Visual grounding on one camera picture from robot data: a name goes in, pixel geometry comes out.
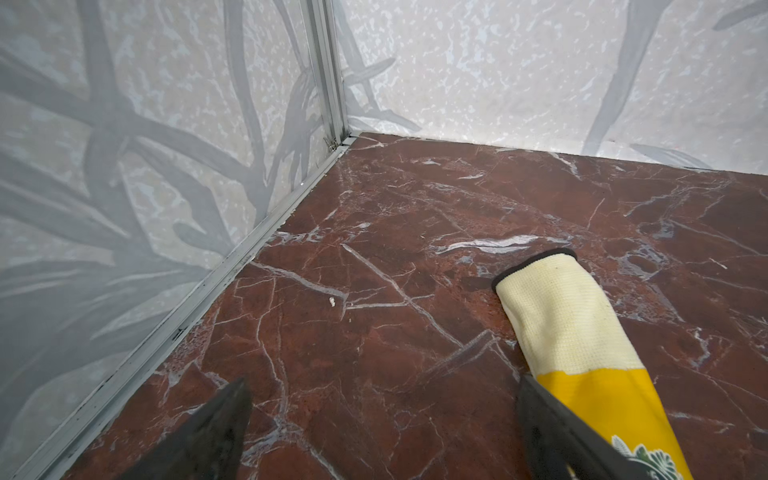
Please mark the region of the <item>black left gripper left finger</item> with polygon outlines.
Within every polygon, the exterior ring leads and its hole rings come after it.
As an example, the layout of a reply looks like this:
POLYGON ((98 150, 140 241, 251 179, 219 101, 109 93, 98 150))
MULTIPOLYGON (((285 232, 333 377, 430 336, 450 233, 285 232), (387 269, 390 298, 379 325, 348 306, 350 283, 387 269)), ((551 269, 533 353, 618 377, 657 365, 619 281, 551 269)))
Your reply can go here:
POLYGON ((176 431, 158 443, 122 479, 234 479, 252 410, 240 378, 222 388, 176 431))

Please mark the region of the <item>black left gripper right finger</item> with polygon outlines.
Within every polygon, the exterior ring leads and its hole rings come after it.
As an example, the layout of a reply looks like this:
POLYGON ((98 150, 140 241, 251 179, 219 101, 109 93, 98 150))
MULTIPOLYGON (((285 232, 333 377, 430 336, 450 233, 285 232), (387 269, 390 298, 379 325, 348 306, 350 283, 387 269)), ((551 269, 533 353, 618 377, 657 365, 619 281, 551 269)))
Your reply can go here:
POLYGON ((644 470, 615 450, 535 378, 524 375, 517 417, 534 479, 643 479, 644 470))

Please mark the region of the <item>yellow white work glove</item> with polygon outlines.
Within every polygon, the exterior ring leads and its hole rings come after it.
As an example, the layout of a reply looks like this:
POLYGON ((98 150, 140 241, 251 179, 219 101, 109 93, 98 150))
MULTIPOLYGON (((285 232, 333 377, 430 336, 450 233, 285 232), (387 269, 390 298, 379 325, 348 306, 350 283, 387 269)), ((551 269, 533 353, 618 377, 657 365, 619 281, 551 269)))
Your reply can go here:
POLYGON ((691 478, 647 369, 574 251, 534 255, 492 288, 544 389, 648 478, 691 478))

